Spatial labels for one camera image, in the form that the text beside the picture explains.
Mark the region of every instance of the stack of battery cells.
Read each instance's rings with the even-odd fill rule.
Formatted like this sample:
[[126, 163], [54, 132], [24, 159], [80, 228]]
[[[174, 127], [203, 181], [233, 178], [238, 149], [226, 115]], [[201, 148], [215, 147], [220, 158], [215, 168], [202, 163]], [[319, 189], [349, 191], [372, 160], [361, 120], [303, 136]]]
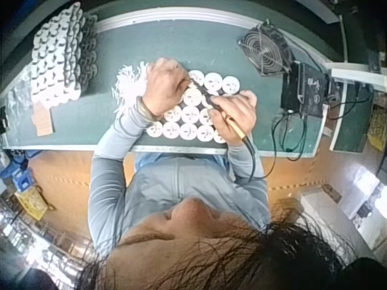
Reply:
[[53, 17], [35, 34], [31, 65], [31, 99], [47, 109], [77, 100], [97, 74], [97, 16], [80, 3]]

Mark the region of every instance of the cooling fan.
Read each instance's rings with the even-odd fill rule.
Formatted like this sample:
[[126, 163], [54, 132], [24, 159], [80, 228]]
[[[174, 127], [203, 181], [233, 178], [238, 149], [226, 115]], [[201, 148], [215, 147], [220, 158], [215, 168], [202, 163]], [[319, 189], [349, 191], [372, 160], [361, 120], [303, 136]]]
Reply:
[[290, 71], [294, 55], [282, 33], [269, 21], [249, 30], [238, 44], [261, 76]]

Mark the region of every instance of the workbench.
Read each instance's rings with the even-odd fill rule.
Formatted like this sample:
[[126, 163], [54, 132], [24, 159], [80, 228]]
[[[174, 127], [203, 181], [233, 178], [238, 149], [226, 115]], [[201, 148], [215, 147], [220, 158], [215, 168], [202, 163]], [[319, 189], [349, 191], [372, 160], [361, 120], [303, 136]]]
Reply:
[[[97, 24], [99, 73], [89, 84], [88, 90], [77, 101], [51, 108], [54, 134], [44, 137], [36, 136], [28, 96], [18, 99], [12, 108], [7, 107], [10, 129], [2, 135], [3, 147], [94, 150], [101, 136], [115, 120], [117, 103], [112, 97], [111, 87], [115, 84], [119, 69], [123, 65], [139, 65], [141, 61], [154, 62], [158, 57], [172, 57], [188, 70], [217, 72], [223, 77], [235, 76], [241, 82], [242, 89], [255, 92], [258, 96], [258, 122], [253, 130], [254, 142], [262, 156], [273, 155], [271, 127], [273, 119], [281, 113], [282, 75], [261, 77], [237, 45], [237, 40], [259, 23], [257, 19], [208, 8], [169, 7], [127, 12], [124, 15], [126, 18], [121, 15], [120, 22], [120, 17], [112, 16], [111, 10], [103, 11], [109, 17]], [[283, 16], [272, 21], [278, 28], [286, 29], [276, 22], [281, 18]], [[329, 61], [328, 57], [306, 42], [286, 31], [285, 35], [303, 48], [291, 46], [297, 60], [315, 66], [305, 53], [306, 49], [317, 61]], [[324, 123], [325, 118], [308, 118], [303, 157], [315, 155]], [[292, 121], [289, 132], [287, 147], [292, 147], [301, 136], [302, 122]], [[171, 142], [163, 137], [143, 135], [133, 151], [224, 153], [226, 150], [224, 145], [215, 142], [182, 139]], [[278, 152], [278, 156], [294, 157], [297, 154]]]

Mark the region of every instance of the black hair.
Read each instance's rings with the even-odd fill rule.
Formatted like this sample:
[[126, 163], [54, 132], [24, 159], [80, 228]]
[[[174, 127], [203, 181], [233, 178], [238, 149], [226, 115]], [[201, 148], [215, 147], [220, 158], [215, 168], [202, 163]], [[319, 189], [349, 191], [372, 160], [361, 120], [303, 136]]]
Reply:
[[[347, 271], [350, 267], [346, 268], [356, 258], [351, 247], [342, 242], [341, 249], [333, 250], [321, 227], [307, 218], [300, 224], [281, 219], [262, 231], [242, 232], [221, 254], [222, 245], [212, 249], [217, 253], [216, 260], [206, 258], [206, 253], [188, 255], [186, 259], [195, 263], [175, 265], [147, 289], [345, 289], [343, 285], [348, 285], [354, 275], [354, 271]], [[108, 283], [100, 278], [104, 263], [100, 259], [87, 264], [76, 289], [114, 289], [114, 277]], [[381, 272], [387, 272], [378, 266]]]

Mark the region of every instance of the person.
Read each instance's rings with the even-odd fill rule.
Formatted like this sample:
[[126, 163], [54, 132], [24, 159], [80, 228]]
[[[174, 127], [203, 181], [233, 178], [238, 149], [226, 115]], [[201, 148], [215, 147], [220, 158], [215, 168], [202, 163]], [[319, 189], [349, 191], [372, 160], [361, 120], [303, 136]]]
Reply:
[[[344, 262], [309, 226], [270, 223], [258, 150], [250, 181], [249, 151], [214, 109], [209, 114], [227, 142], [226, 156], [141, 153], [126, 188], [126, 154], [190, 84], [172, 59], [150, 64], [147, 77], [144, 96], [116, 119], [94, 152], [88, 222], [99, 259], [87, 264], [76, 289], [332, 286]], [[212, 101], [251, 134], [254, 93]]]

